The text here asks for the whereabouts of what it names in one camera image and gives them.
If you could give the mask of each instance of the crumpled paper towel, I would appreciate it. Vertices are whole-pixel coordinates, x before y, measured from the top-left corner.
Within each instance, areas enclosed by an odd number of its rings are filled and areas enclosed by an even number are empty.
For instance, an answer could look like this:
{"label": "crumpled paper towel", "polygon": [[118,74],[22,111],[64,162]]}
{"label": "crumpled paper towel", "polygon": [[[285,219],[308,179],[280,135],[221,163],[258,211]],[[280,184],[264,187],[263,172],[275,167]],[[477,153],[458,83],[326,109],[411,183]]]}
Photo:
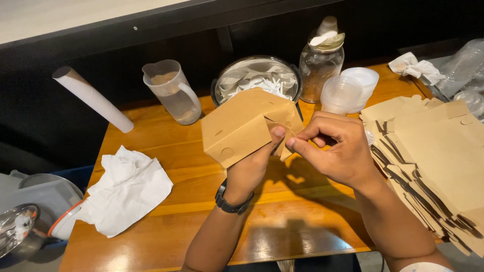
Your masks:
{"label": "crumpled paper towel", "polygon": [[433,64],[426,60],[418,62],[417,58],[411,52],[403,54],[389,62],[388,66],[394,73],[402,76],[411,75],[416,78],[425,76],[430,81],[431,86],[434,86],[441,79],[445,78]]}
{"label": "crumpled paper towel", "polygon": [[96,230],[114,237],[158,206],[173,183],[156,158],[121,146],[115,155],[103,155],[106,172],[88,189],[89,197],[76,219],[95,224]]}

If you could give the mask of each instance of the kraft paper box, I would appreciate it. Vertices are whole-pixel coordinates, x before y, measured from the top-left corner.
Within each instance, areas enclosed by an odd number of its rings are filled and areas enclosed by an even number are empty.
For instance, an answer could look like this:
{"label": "kraft paper box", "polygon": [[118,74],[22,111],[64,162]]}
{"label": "kraft paper box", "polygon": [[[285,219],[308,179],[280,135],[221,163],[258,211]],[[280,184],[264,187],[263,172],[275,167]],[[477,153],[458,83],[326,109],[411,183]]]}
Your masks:
{"label": "kraft paper box", "polygon": [[254,88],[241,91],[201,120],[203,150],[224,168],[269,143],[270,130],[282,126],[286,136],[276,149],[281,161],[292,155],[285,146],[303,130],[293,101]]}

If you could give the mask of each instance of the black pants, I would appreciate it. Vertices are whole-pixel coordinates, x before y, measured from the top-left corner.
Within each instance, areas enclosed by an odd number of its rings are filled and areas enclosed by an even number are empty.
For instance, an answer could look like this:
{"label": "black pants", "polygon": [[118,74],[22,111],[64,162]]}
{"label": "black pants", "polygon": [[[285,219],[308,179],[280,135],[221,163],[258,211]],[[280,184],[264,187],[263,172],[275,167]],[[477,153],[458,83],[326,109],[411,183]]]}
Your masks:
{"label": "black pants", "polygon": [[[301,258],[294,262],[295,272],[361,272],[356,254]],[[224,272],[280,272],[276,262],[231,265]]]}

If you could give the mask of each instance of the paper towel roll core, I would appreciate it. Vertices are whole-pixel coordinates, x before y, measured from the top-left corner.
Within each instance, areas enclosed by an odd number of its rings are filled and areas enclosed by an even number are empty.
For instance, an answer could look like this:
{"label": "paper towel roll core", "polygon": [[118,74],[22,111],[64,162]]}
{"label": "paper towel roll core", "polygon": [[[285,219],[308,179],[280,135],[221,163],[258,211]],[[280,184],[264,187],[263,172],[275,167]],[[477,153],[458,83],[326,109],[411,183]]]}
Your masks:
{"label": "paper towel roll core", "polygon": [[71,67],[64,66],[57,69],[52,74],[52,78],[122,132],[126,133],[133,129],[133,122]]}

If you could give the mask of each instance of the hand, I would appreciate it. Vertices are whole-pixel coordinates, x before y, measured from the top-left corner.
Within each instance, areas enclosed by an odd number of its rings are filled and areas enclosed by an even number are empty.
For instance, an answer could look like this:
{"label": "hand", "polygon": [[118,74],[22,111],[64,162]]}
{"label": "hand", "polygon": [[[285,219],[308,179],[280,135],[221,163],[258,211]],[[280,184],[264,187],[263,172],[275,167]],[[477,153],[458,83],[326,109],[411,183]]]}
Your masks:
{"label": "hand", "polygon": [[284,138],[283,127],[271,130],[272,141],[227,169],[227,188],[224,199],[230,205],[244,203],[260,184],[266,173],[269,156]]}
{"label": "hand", "polygon": [[[338,143],[326,151],[307,142],[312,140],[322,148],[331,138]],[[373,164],[363,123],[359,119],[317,111],[308,126],[297,134],[297,138],[288,139],[286,145],[320,173],[354,190],[364,190],[369,182],[383,179]]]}

